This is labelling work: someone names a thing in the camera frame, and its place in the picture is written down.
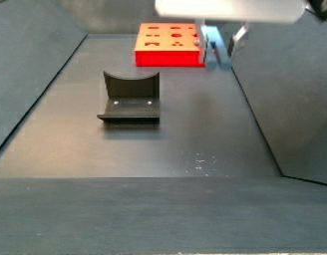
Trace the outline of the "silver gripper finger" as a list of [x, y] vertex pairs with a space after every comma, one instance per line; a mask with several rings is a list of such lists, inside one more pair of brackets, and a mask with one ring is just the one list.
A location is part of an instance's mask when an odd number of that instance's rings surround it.
[[227, 46], [228, 57], [232, 57], [238, 43], [247, 32], [248, 32], [248, 23], [243, 22], [240, 24], [240, 28], [239, 28], [238, 32], [230, 38], [230, 42], [228, 42], [228, 46]]
[[204, 27], [204, 20], [203, 19], [195, 19], [195, 30], [196, 30], [196, 44], [199, 47], [199, 61], [204, 62], [204, 52], [207, 47], [207, 37], [203, 34], [203, 27]]

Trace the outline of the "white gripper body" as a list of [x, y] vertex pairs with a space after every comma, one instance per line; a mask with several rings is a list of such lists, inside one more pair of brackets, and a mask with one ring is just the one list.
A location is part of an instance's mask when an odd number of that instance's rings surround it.
[[303, 0], [155, 0], [163, 17], [263, 23], [294, 23], [304, 7]]

